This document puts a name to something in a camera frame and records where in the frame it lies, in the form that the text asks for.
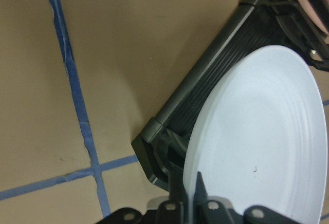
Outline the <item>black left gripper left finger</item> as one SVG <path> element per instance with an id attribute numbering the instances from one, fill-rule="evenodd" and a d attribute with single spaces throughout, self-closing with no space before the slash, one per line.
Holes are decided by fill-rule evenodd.
<path id="1" fill-rule="evenodd" d="M 169 199 L 157 210 L 156 223 L 189 223 L 188 196 L 182 181 L 182 173 L 169 172 Z"/>

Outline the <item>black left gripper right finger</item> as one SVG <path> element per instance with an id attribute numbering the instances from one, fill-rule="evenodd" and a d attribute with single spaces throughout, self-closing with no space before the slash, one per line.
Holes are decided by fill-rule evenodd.
<path id="1" fill-rule="evenodd" d="M 194 223 L 244 223 L 227 198 L 208 195 L 201 172 L 196 178 Z"/>

